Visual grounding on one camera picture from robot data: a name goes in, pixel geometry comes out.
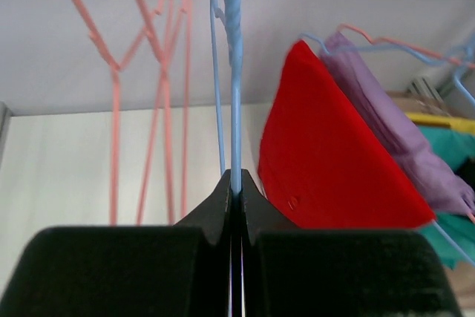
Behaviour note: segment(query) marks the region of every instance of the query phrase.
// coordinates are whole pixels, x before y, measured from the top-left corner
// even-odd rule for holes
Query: red fabric
[[[303,41],[289,52],[258,173],[302,228],[415,228],[434,213]]]

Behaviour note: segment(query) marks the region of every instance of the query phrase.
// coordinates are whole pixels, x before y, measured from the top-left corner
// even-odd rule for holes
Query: yellow cloth
[[[422,113],[406,113],[406,115],[418,125],[446,125],[454,131],[475,135],[475,120],[457,117],[440,117]]]

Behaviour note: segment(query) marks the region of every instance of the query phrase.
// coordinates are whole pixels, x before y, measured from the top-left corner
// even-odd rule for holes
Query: teal cloth
[[[475,224],[468,218],[450,213],[437,213],[437,223],[454,239],[457,244],[475,261]],[[442,263],[454,269],[459,261],[465,261],[460,254],[431,224],[419,230],[436,250]]]
[[[421,126],[419,129],[432,145],[433,152],[456,171],[469,158],[475,157],[475,136],[446,128]]]

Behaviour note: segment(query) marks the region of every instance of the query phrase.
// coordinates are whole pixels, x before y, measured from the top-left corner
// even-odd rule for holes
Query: purple fabric
[[[353,45],[341,33],[325,42],[332,51]],[[355,106],[381,144],[436,211],[466,215],[475,213],[474,191],[432,152],[422,132],[384,92],[356,52],[319,54],[339,88]]]

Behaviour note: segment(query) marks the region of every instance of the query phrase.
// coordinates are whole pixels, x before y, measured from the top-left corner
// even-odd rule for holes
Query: white panel
[[[148,0],[153,5],[156,0]],[[272,100],[282,63],[299,33],[323,38],[341,22],[374,36],[393,36],[446,50],[461,29],[475,28],[475,0],[242,0],[243,101]],[[114,55],[122,55],[143,25],[134,0],[85,0]],[[107,65],[87,37],[71,0],[0,0],[0,101],[15,114],[111,109]],[[163,21],[157,21],[163,33]],[[358,44],[361,37],[351,36]],[[221,93],[229,102],[226,37],[217,24]],[[183,35],[171,66],[172,103],[183,103]],[[399,52],[365,54],[386,89],[401,90],[425,66]],[[209,0],[194,0],[191,101],[213,100]],[[150,108],[158,65],[144,43],[122,75],[124,108]]]
[[[255,167],[270,105],[243,108],[243,167],[257,182]],[[176,216],[180,211],[182,109],[172,110]],[[226,167],[230,166],[230,109],[223,108]],[[143,176],[151,111],[121,116],[119,223],[134,224]],[[189,210],[220,179],[214,107],[189,113]],[[154,152],[145,224],[166,223],[163,117]],[[0,169],[0,291],[24,245],[52,225],[107,224],[111,114],[14,117]]]

